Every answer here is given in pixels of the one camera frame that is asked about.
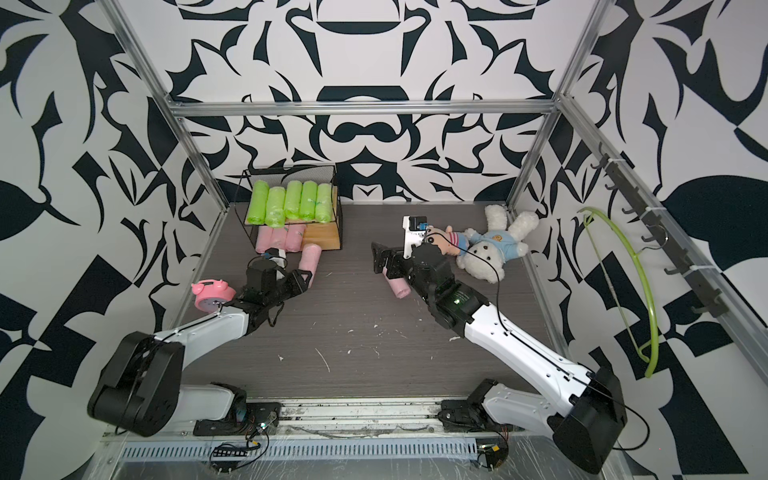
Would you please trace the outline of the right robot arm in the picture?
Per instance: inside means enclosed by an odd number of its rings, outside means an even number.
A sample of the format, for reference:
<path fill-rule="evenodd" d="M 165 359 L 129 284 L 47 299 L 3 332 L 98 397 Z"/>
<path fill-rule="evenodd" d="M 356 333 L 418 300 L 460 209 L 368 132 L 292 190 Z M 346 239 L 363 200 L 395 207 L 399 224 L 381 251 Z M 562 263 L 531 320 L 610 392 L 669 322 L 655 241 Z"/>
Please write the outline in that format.
<path fill-rule="evenodd" d="M 434 245 L 404 252 L 374 242 L 371 250 L 375 273 L 406 280 L 439 325 L 493 354 L 536 390 L 524 394 L 485 383 L 469 402 L 471 415 L 547 436 L 583 471 L 602 470 L 628 421 L 620 381 L 610 369 L 592 371 L 516 326 L 457 280 Z"/>

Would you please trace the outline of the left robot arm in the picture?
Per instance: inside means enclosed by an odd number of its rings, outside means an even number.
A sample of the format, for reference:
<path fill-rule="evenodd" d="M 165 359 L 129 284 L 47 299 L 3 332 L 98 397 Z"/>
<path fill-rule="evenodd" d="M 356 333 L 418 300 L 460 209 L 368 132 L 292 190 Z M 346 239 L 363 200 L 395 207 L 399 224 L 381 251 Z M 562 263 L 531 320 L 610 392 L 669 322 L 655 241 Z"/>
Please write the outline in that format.
<path fill-rule="evenodd" d="M 87 403 L 90 418 L 116 430 L 150 437 L 192 422 L 202 436 L 254 431 L 255 412 L 243 389 L 223 384 L 185 385 L 184 370 L 213 350 L 274 325 L 287 300 L 306 292 L 312 269 L 286 270 L 252 260 L 246 283 L 206 316 L 174 329 L 126 335 L 102 369 Z"/>

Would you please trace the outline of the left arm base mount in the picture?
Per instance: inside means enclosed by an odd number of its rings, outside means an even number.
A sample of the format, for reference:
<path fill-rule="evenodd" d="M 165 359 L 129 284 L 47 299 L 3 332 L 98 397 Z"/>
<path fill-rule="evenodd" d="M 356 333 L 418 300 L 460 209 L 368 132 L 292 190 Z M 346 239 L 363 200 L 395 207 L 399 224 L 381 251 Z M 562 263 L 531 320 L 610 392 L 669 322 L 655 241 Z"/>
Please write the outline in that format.
<path fill-rule="evenodd" d="M 270 433 L 279 425 L 280 402 L 234 404 L 221 420 L 199 420 L 193 428 L 197 437 L 256 436 Z"/>

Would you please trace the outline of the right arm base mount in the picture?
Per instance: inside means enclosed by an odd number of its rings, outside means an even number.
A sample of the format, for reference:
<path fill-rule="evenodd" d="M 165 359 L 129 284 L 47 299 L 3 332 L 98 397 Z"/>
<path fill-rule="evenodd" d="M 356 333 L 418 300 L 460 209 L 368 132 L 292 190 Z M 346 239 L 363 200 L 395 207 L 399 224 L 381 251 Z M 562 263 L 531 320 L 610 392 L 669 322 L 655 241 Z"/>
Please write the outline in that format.
<path fill-rule="evenodd" d="M 478 403 L 469 400 L 443 400 L 437 419 L 447 431 L 512 433 L 523 431 L 513 424 L 501 424 L 493 420 Z"/>

